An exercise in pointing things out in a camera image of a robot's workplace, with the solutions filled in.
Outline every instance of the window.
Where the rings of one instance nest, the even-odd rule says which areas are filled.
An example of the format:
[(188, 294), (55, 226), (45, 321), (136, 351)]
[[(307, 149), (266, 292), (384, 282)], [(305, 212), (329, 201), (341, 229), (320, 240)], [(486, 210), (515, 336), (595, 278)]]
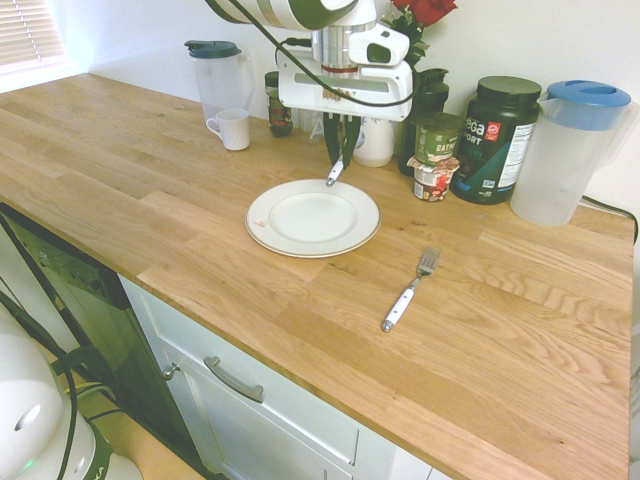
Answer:
[(66, 76), (69, 68), (47, 0), (0, 0), (0, 92)]

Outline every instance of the white mug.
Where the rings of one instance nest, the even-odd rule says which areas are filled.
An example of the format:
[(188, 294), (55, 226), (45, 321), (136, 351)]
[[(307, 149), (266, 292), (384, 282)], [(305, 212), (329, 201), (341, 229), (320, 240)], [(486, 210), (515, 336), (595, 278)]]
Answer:
[(210, 131), (222, 139), (227, 150), (243, 150), (249, 146), (248, 111), (242, 108), (221, 110), (215, 118), (208, 119), (206, 124)]

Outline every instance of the white plate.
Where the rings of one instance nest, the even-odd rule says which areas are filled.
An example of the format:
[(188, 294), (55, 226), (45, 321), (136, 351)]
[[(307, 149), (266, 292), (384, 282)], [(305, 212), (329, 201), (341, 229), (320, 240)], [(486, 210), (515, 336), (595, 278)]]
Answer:
[(267, 190), (249, 207), (246, 224), (262, 246), (292, 257), (321, 258), (367, 242), (380, 211), (362, 190), (324, 180), (298, 180)]

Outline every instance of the green light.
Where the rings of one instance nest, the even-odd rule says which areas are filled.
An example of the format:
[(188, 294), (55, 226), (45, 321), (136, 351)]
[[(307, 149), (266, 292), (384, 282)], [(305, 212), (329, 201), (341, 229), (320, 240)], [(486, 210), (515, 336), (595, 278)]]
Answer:
[(27, 470), (29, 467), (31, 467), (31, 465), (33, 465), (34, 463), (36, 463), (36, 459), (34, 458), (33, 460), (31, 460), (29, 463), (27, 463), (24, 468), (22, 469), (22, 472), (24, 472), (25, 470)]

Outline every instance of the window blind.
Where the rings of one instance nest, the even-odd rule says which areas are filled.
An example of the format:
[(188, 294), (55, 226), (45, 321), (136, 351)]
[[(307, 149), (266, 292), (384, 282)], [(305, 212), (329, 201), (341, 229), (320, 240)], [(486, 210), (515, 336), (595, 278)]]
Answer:
[(0, 75), (66, 59), (47, 0), (0, 0)]

